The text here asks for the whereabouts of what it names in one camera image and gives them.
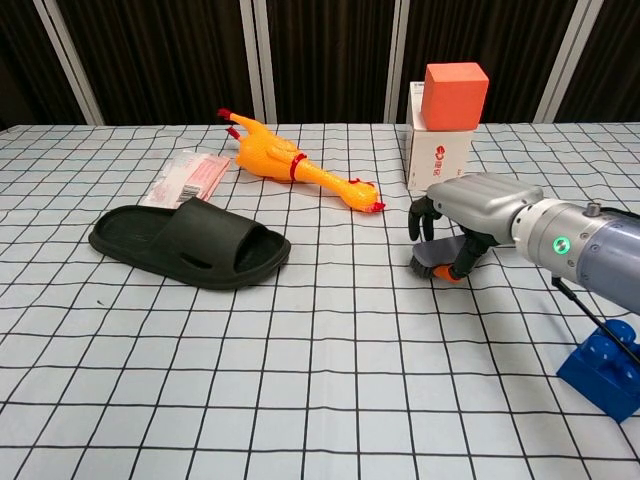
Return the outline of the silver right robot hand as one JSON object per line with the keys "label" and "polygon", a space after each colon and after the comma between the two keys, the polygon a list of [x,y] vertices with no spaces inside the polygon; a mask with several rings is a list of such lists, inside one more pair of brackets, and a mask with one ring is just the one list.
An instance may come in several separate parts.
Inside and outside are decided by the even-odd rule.
{"label": "silver right robot hand", "polygon": [[543,190],[496,173],[466,174],[433,184],[412,202],[410,266],[422,278],[456,283],[492,247],[513,243],[517,214],[544,198]]}

